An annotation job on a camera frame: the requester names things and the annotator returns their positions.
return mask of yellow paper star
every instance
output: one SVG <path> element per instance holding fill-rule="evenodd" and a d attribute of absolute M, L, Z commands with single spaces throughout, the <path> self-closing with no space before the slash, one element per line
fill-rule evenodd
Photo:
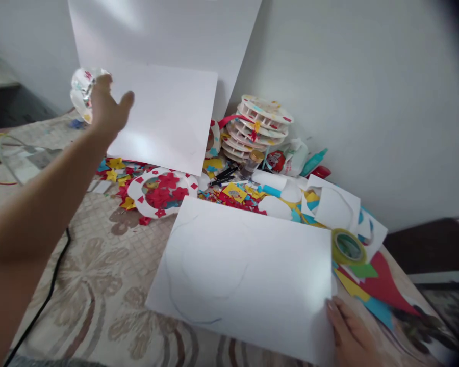
<path fill-rule="evenodd" d="M 126 165 L 122 162 L 122 158 L 111 159 L 107 162 L 107 167 L 112 169 L 123 169 Z"/>
<path fill-rule="evenodd" d="M 129 196 L 126 196 L 126 200 L 124 203 L 122 203 L 121 207 L 123 207 L 126 210 L 131 210 L 136 207 L 136 204 L 134 204 L 134 200 L 131 199 Z"/>
<path fill-rule="evenodd" d="M 119 183 L 119 187 L 121 186 L 126 186 L 126 181 L 127 180 L 130 180 L 131 179 L 131 176 L 126 176 L 126 177 L 123 177 L 123 178 L 120 178 L 119 180 L 117 180 L 117 182 Z"/>
<path fill-rule="evenodd" d="M 107 178 L 106 181 L 112 181 L 115 182 L 117 180 L 117 172 L 112 170 L 107 172 Z"/>

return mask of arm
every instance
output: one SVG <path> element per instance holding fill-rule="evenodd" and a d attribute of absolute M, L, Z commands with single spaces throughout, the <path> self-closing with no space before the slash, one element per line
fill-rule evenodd
<path fill-rule="evenodd" d="M 92 126 L 0 208 L 0 365 L 46 263 L 134 103 L 118 105 L 109 75 L 92 91 Z"/>

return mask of stacked paper plate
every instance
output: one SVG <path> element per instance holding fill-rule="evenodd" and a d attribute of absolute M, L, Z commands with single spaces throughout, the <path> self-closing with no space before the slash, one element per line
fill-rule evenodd
<path fill-rule="evenodd" d="M 237 117 L 226 126 L 229 137 L 223 139 L 221 147 L 236 162 L 246 160 L 254 149 L 266 151 L 268 146 L 281 144 L 294 122 L 278 102 L 249 95 L 242 97 L 235 115 L 242 118 Z"/>

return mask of red paper heart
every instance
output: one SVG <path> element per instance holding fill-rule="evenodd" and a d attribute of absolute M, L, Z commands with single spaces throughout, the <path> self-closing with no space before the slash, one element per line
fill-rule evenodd
<path fill-rule="evenodd" d="M 377 271 L 379 277 L 367 278 L 363 283 L 361 282 L 358 284 L 358 286 L 372 297 L 375 297 L 390 306 L 419 316 L 420 314 L 403 298 L 396 287 L 388 262 L 384 258 L 383 254 L 380 252 L 376 253 L 372 258 L 371 265 Z M 352 277 L 348 275 L 345 270 L 342 268 L 338 268 L 338 270 L 355 283 Z"/>

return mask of tape roll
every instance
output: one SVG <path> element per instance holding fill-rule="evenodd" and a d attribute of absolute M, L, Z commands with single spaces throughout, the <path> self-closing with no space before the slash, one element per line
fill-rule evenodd
<path fill-rule="evenodd" d="M 331 255 L 338 264 L 364 265 L 366 249 L 359 239 L 345 229 L 331 231 Z"/>

